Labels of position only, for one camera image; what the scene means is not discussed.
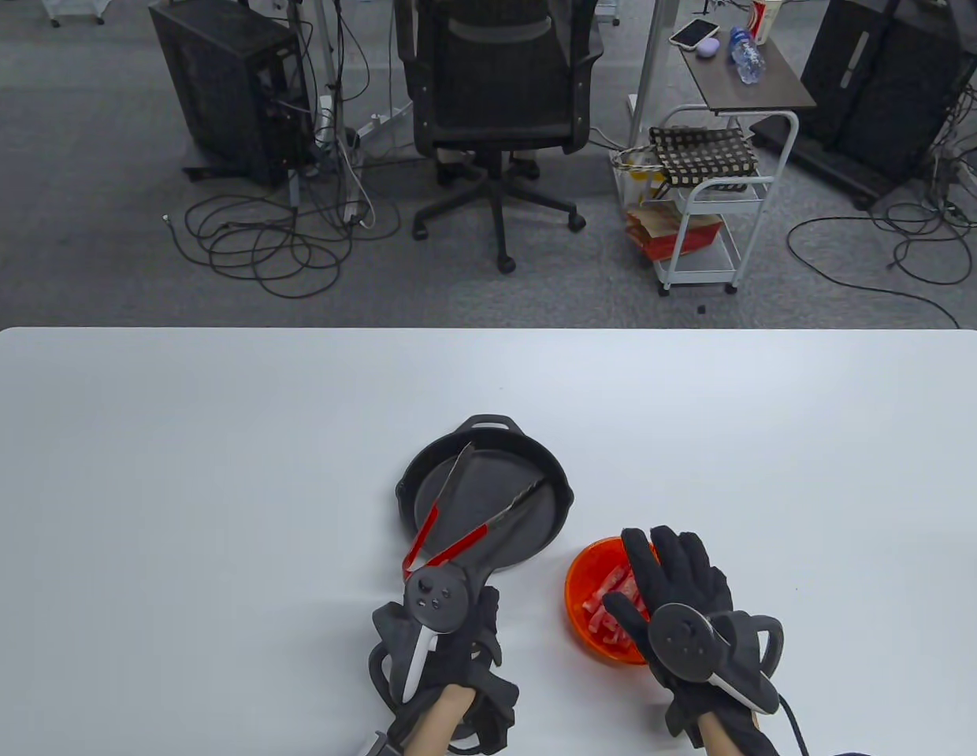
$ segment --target checkered bag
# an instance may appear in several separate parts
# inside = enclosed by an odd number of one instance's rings
[[[664,183],[657,195],[675,187],[697,187],[716,176],[754,176],[758,158],[740,128],[702,129],[691,126],[650,128],[656,162],[663,166]],[[745,184],[721,183],[717,191],[744,191]]]

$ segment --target red box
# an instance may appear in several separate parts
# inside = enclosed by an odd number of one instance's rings
[[[626,234],[653,262],[671,259],[681,227],[681,214],[671,202],[626,211]],[[723,226],[721,216],[691,216],[681,245],[681,254],[697,252],[716,241]]]

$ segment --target hand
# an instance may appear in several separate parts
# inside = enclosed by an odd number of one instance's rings
[[[686,604],[703,615],[729,612],[734,608],[730,587],[722,570],[709,564],[705,546],[695,533],[677,535],[666,525],[650,531],[660,561],[642,530],[622,530],[629,564],[647,612],[665,604]],[[654,653],[649,640],[649,620],[622,593],[604,596],[604,608],[618,620],[646,659],[658,683],[674,694],[666,721],[671,735],[686,732],[697,748],[702,746],[698,717],[714,713],[727,735],[745,756],[776,756],[775,748],[756,727],[751,710],[715,685],[688,683],[673,676]]]
[[[493,754],[506,746],[507,730],[515,721],[513,708],[520,690],[491,670],[493,662],[496,666],[503,662],[503,652],[496,640],[498,611],[499,591],[483,587],[463,626],[437,637],[436,650],[430,651],[426,658],[418,691],[405,705],[392,706],[396,716],[387,734],[393,743],[407,740],[436,703],[468,702],[470,705],[462,709],[457,706],[463,717],[452,740],[474,734],[478,745],[473,749],[450,746],[449,750],[456,754]],[[474,702],[467,698],[470,691],[474,691]]]

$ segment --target orange bowl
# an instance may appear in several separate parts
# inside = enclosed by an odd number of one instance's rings
[[[565,611],[572,629],[591,651],[623,665],[644,665],[646,661],[636,651],[635,645],[621,648],[619,645],[604,643],[599,636],[593,635],[587,629],[590,615],[583,609],[583,602],[592,597],[604,577],[610,575],[611,570],[617,566],[629,566],[629,557],[618,536],[596,541],[580,551],[572,565],[569,565],[569,572],[565,576]]]

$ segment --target black computer case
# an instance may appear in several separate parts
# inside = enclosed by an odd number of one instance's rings
[[[869,71],[860,61],[885,0],[830,0],[802,82],[801,133],[900,183],[919,169],[977,61],[949,16],[902,0]],[[866,76],[862,90],[857,76]]]
[[[307,161],[312,79],[296,32],[233,0],[164,0],[149,10],[202,149],[268,187]]]

